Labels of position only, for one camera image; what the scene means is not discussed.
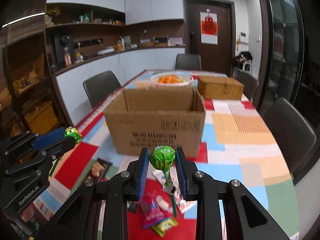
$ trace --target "door frame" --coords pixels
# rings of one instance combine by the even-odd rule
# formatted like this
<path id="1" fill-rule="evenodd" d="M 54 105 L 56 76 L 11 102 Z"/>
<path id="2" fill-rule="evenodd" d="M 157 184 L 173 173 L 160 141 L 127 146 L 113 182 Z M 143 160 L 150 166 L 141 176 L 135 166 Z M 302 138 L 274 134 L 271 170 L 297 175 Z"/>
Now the door frame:
<path id="1" fill-rule="evenodd" d="M 305 54 L 305 44 L 304 44 L 304 28 L 303 28 L 303 21 L 302 21 L 302 14 L 299 7 L 298 0 L 293 0 L 295 9 L 298 15 L 298 26 L 302 26 L 302 32 L 303 35 L 299 36 L 299 44 L 303 44 L 302 47 L 299 47 L 299 50 L 302 50 L 302 54 L 299 55 L 299 63 L 300 63 L 300 72 L 299 72 L 299 80 L 295 82 L 294 87 L 292 88 L 292 91 L 296 90 L 298 93 L 300 83 L 301 83 L 301 73 L 303 70 L 303 64 L 304 64 L 304 54 Z M 270 0 L 260 0 L 261 5 L 261 16 L 262 16 L 262 31 L 263 33 L 268 33 L 268 47 L 265 45 L 262 47 L 262 53 L 261 53 L 261 65 L 259 70 L 259 80 L 263 80 L 262 87 L 260 88 L 259 97 L 255 98 L 255 104 L 257 111 L 260 112 L 262 103 L 264 101 L 267 87 L 268 87 L 268 81 L 271 74 L 271 66 L 272 66 L 272 52 L 274 47 L 274 30 L 273 30 L 273 19 L 270 17 Z M 296 99 L 297 93 L 291 98 L 290 101 L 292 101 L 292 104 L 294 104 L 294 101 Z"/>
<path id="2" fill-rule="evenodd" d="M 236 57 L 236 11 L 235 3 L 228 0 L 183 0 L 184 7 L 184 42 L 186 44 L 186 52 L 190 53 L 190 28 L 188 26 L 189 14 L 188 14 L 188 5 L 190 2 L 208 2 L 213 6 L 226 6 L 230 10 L 230 33 L 231 33 L 231 42 L 230 43 L 230 56 L 229 56 L 229 76 L 232 75 L 232 62 Z"/>

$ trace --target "pink candy package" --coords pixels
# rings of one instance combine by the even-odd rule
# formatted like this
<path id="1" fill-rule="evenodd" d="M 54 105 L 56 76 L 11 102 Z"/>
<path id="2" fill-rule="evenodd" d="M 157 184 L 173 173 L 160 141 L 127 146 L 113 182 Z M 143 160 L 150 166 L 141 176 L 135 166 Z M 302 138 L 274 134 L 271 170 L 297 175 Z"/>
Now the pink candy package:
<path id="1" fill-rule="evenodd" d="M 140 201 L 140 206 L 145 215 L 145 220 L 142 223 L 143 228 L 157 225 L 169 218 L 158 206 L 156 192 L 145 193 Z"/>

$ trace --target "screw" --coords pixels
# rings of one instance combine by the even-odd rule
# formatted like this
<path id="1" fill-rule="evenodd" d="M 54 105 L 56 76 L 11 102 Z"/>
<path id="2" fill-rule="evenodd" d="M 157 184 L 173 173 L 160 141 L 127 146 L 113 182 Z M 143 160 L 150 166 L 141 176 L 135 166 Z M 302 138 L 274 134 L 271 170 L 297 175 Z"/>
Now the screw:
<path id="1" fill-rule="evenodd" d="M 233 179 L 233 180 L 231 181 L 231 184 L 232 184 L 233 186 L 235 186 L 235 187 L 239 187 L 239 186 L 241 185 L 240 181 L 237 180 L 237 179 Z"/>
<path id="2" fill-rule="evenodd" d="M 84 185 L 86 187 L 90 187 L 93 185 L 93 180 L 92 179 L 87 179 L 85 182 L 84 182 Z"/>
<path id="3" fill-rule="evenodd" d="M 128 171 L 123 171 L 123 172 L 121 172 L 121 177 L 123 177 L 123 178 L 127 178 L 127 177 L 129 177 L 130 176 L 130 172 L 128 172 Z"/>
<path id="4" fill-rule="evenodd" d="M 204 173 L 202 171 L 196 171 L 195 176 L 198 178 L 202 178 L 204 176 Z"/>

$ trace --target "dining table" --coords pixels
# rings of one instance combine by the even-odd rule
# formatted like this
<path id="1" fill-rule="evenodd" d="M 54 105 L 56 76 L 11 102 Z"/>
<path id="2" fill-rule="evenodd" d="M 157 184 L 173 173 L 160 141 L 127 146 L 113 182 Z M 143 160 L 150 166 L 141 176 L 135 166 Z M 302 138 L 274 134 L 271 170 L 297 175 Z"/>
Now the dining table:
<path id="1" fill-rule="evenodd" d="M 105 179 L 125 171 L 138 156 L 119 154 L 110 136 L 104 118 L 104 109 L 123 89 L 152 87 L 151 76 L 164 70 L 145 70 L 109 95 L 79 124 L 81 143 L 65 153 L 49 178 L 50 186 L 34 201 L 37 212 L 49 220 L 66 199 L 83 183 L 92 165 L 99 159 L 111 163 Z M 204 71 L 184 71 L 193 76 L 197 87 L 200 75 L 226 76 Z M 284 232 L 292 239 L 299 238 L 299 212 L 297 197 L 290 172 L 270 130 L 251 102 L 242 95 L 241 100 L 204 100 L 205 124 L 196 158 L 198 170 L 216 180 L 229 182 L 237 179 L 271 214 Z M 162 185 L 153 176 L 149 166 L 145 192 L 154 192 L 170 201 Z M 227 239 L 222 202 L 220 204 L 223 239 Z M 136 213 L 128 212 L 129 240 L 142 239 L 195 239 L 196 204 L 184 214 L 178 211 L 178 226 L 160 237 L 152 228 L 142 228 L 144 215 L 139 205 Z M 102 236 L 103 205 L 100 212 L 98 239 Z"/>

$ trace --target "sliding door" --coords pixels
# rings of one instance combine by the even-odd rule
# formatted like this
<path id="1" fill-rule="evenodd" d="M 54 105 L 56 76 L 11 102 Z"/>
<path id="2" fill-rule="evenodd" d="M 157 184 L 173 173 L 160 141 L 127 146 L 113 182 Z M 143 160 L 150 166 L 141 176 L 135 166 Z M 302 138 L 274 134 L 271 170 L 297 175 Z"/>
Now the sliding door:
<path id="1" fill-rule="evenodd" d="M 265 84 L 264 100 L 260 109 L 263 115 L 278 97 L 292 104 L 301 80 L 304 33 L 297 0 L 267 0 L 270 25 L 269 71 Z"/>

